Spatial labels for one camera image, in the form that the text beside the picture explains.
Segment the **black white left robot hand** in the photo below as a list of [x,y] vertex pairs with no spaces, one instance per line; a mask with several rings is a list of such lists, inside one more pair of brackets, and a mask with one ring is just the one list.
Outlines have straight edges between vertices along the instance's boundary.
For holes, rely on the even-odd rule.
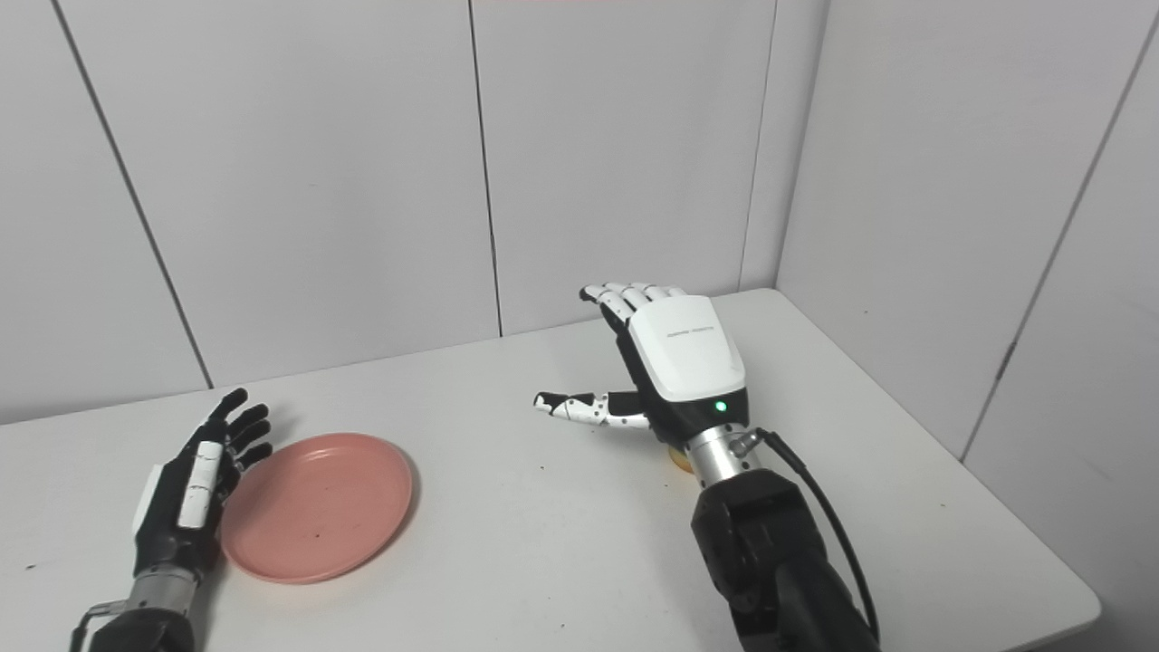
[[178,569],[202,581],[221,554],[225,504],[252,467],[274,453],[270,409],[236,388],[161,466],[137,532],[133,573]]

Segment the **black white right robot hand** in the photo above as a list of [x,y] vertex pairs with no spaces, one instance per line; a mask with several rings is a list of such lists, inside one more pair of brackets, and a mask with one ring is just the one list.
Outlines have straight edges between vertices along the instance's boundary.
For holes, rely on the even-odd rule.
[[751,424],[746,369],[710,298],[653,283],[603,283],[580,290],[597,305],[634,384],[630,391],[539,391],[538,411],[568,422],[650,430],[688,448],[712,428]]

